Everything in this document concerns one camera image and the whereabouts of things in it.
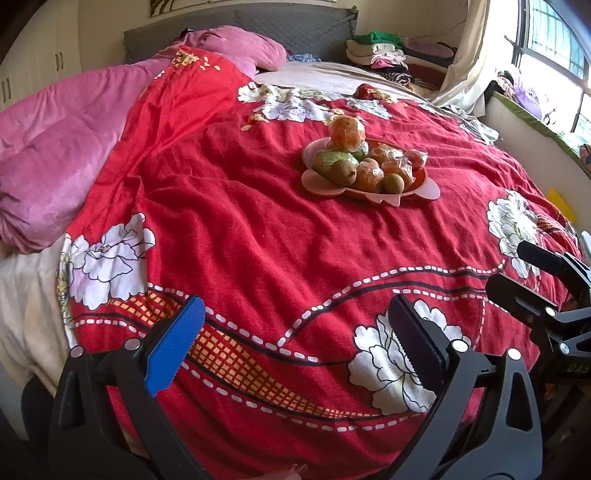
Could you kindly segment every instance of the pink plate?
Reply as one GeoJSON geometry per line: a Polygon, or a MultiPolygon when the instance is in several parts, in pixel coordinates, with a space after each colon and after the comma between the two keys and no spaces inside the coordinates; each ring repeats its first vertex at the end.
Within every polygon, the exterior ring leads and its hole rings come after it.
{"type": "MultiPolygon", "coordinates": [[[[437,186],[433,179],[428,177],[426,168],[416,172],[416,179],[414,183],[410,186],[409,190],[398,195],[367,193],[362,192],[360,190],[335,185],[330,180],[326,180],[326,178],[319,175],[311,168],[312,164],[314,163],[316,153],[318,152],[318,150],[326,148],[329,140],[330,138],[328,137],[314,140],[312,143],[306,146],[306,148],[302,152],[302,158],[304,160],[304,164],[306,165],[306,167],[308,167],[308,170],[306,170],[301,176],[301,182],[304,188],[308,190],[310,193],[325,198],[331,198],[341,194],[345,194],[349,197],[365,199],[375,204],[386,202],[395,207],[400,206],[400,199],[402,197],[407,197],[409,195],[417,195],[427,200],[437,200],[441,196],[441,190],[439,190],[439,186],[437,186]]],[[[391,147],[403,150],[402,148],[397,147],[396,145],[387,144],[386,142],[380,142],[378,140],[372,140],[368,138],[367,142],[369,144],[370,150],[373,150],[379,144],[386,144],[390,145],[391,147]]]]}

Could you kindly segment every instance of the pink comforter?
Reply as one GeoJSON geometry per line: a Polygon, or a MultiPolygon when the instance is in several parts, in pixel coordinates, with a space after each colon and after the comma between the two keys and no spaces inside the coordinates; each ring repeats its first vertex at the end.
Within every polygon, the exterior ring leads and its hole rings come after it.
{"type": "Polygon", "coordinates": [[[250,77],[257,67],[278,70],[285,63],[278,43],[224,26],[186,35],[153,59],[63,80],[0,112],[4,251],[41,250],[63,234],[119,141],[131,106],[180,44],[220,53],[250,77]]]}

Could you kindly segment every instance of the metal screw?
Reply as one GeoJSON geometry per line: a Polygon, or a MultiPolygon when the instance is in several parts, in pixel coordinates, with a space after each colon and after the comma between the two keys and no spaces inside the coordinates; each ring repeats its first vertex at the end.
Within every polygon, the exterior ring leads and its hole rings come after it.
{"type": "Polygon", "coordinates": [[[468,351],[468,344],[466,342],[464,342],[463,340],[454,340],[452,342],[452,348],[456,351],[456,352],[467,352],[468,351]]]}
{"type": "Polygon", "coordinates": [[[130,338],[125,342],[125,349],[133,352],[139,348],[140,344],[139,338],[130,338]]]}
{"type": "Polygon", "coordinates": [[[519,360],[521,358],[521,352],[517,348],[509,348],[507,355],[513,360],[519,360]]]}
{"type": "Polygon", "coordinates": [[[74,358],[78,358],[83,353],[84,347],[81,347],[80,345],[76,345],[72,350],[70,350],[70,355],[74,358]]]}

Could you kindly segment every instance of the red blanket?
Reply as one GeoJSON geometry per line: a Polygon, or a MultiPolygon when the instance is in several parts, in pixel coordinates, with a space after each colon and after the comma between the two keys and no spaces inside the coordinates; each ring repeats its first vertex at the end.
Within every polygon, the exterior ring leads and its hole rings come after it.
{"type": "Polygon", "coordinates": [[[504,271],[561,304],[565,289],[515,250],[576,246],[515,160],[413,102],[242,88],[228,61],[187,52],[133,107],[68,229],[58,287],[91,351],[203,298],[206,325],[157,398],[215,478],[307,463],[305,478],[356,479],[394,460],[434,400],[385,318],[395,294],[448,338],[533,363],[486,280],[504,271]],[[427,151],[441,198],[394,208],[307,193],[301,151],[335,108],[370,138],[427,151]]]}

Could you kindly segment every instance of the headboard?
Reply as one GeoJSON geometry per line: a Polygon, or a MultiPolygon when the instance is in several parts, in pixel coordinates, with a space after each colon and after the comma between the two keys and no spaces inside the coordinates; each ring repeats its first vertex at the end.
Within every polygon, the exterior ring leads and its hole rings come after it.
{"type": "Polygon", "coordinates": [[[185,28],[207,30],[233,25],[272,38],[294,53],[323,61],[347,62],[345,41],[355,35],[358,10],[321,5],[255,3],[225,5],[166,18],[124,33],[125,63],[145,60],[185,28]]]}

